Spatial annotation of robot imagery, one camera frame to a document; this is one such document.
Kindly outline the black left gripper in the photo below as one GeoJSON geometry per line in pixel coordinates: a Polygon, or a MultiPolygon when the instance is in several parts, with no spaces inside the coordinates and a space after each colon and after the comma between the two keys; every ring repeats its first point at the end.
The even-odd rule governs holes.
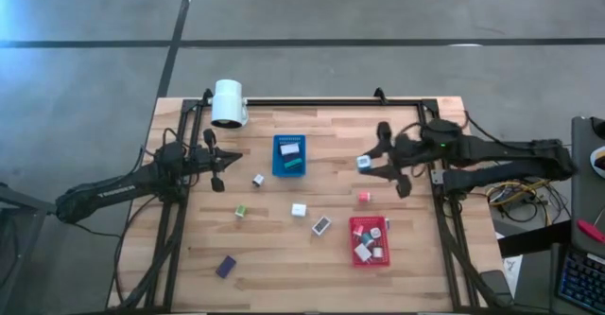
{"type": "Polygon", "coordinates": [[[202,133],[203,141],[206,144],[207,155],[199,163],[200,168],[196,172],[196,183],[199,182],[201,173],[210,171],[212,178],[210,180],[211,187],[214,192],[223,191],[223,181],[218,176],[219,159],[223,164],[232,164],[242,158],[243,153],[217,149],[217,155],[221,155],[219,159],[216,157],[216,135],[211,129],[206,129],[202,133]]]}

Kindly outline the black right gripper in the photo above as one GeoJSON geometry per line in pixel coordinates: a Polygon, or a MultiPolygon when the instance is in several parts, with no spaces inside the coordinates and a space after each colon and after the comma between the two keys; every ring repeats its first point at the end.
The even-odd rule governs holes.
{"type": "Polygon", "coordinates": [[[384,166],[372,168],[371,175],[388,181],[395,181],[398,196],[403,199],[409,196],[411,192],[411,181],[402,169],[407,166],[414,166],[420,162],[420,141],[411,140],[406,131],[412,128],[421,127],[421,123],[412,123],[399,133],[392,137],[390,125],[386,121],[381,121],[377,126],[377,145],[365,152],[365,155],[371,159],[377,159],[384,154],[387,155],[387,163],[384,166]]]}

